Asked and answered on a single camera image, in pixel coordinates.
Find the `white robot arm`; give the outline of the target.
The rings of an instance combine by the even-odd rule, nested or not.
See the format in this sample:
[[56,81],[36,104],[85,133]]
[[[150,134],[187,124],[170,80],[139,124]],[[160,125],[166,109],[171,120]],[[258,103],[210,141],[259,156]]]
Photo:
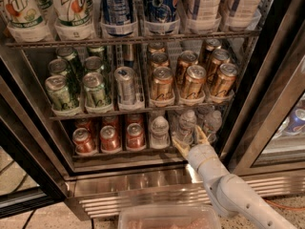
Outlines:
[[244,179],[231,174],[199,126],[191,146],[172,137],[173,146],[188,160],[203,181],[211,204],[221,217],[243,215],[257,229],[297,229],[274,210]]

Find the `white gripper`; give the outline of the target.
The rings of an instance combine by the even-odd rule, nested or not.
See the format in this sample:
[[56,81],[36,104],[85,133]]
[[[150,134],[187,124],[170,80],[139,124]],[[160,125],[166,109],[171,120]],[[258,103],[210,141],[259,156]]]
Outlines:
[[209,145],[207,136],[198,125],[195,126],[194,132],[198,145],[193,146],[191,150],[188,144],[181,142],[175,136],[172,137],[173,146],[188,160],[205,184],[213,184],[226,176],[229,171],[220,161],[214,148]]

